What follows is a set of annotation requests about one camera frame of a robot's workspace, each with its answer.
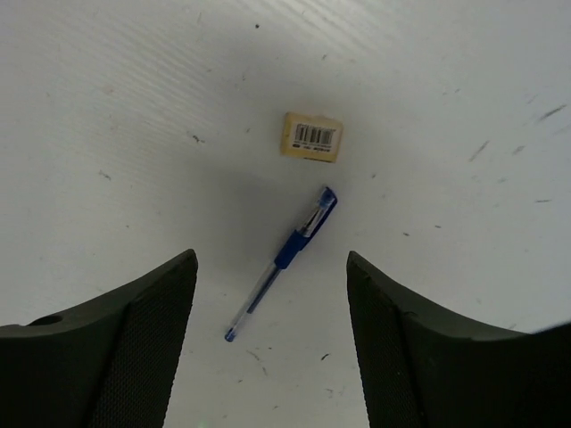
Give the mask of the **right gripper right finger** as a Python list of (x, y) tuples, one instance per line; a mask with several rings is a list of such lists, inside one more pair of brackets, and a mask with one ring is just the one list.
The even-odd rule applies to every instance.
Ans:
[(464, 317), (356, 252), (346, 274), (371, 426), (569, 426), (569, 324), (521, 333)]

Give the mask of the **beige barcode eraser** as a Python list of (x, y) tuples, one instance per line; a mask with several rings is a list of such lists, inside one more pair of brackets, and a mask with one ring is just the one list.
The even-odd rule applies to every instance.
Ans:
[(342, 138), (341, 121), (289, 111), (285, 115), (280, 153), (296, 159), (335, 163)]

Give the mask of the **blue ballpoint pen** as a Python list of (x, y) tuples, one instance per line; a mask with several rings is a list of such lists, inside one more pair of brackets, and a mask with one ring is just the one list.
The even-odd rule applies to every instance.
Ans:
[(254, 286), (244, 305), (232, 320), (232, 323), (224, 334), (225, 341), (232, 342), (237, 337), (244, 321), (257, 309), (263, 297), (279, 275), (288, 269), (298, 253), (302, 251), (318, 233), (337, 203), (338, 198), (335, 192), (330, 187), (325, 186), (315, 205), (311, 208), (307, 218), (289, 235), (276, 257)]

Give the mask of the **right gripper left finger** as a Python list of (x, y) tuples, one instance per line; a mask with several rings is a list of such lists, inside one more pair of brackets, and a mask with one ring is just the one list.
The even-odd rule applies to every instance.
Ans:
[(1, 328), (3, 427), (161, 427), (197, 278), (192, 250), (29, 325)]

